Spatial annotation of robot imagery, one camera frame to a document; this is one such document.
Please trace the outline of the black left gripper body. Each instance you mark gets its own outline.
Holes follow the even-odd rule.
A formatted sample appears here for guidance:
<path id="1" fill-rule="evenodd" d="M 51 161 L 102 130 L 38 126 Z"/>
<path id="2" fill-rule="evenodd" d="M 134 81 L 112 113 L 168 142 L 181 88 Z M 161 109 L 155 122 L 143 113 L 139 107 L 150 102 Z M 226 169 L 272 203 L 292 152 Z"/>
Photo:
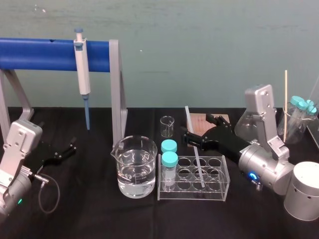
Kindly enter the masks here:
<path id="1" fill-rule="evenodd" d="M 24 160 L 24 167 L 32 173 L 38 173 L 46 160 L 56 156 L 57 149 L 51 144 L 41 141 L 38 146 Z"/>

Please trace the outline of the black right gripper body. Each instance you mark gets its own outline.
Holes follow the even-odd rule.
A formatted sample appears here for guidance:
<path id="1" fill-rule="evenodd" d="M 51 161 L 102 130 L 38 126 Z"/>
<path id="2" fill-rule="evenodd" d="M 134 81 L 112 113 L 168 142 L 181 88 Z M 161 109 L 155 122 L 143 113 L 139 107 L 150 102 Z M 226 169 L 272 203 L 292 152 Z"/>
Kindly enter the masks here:
<path id="1" fill-rule="evenodd" d="M 250 146 L 250 143 L 234 135 L 231 130 L 216 126 L 203 135 L 203 151 L 214 150 L 224 155 L 237 165 L 241 158 L 241 150 Z"/>

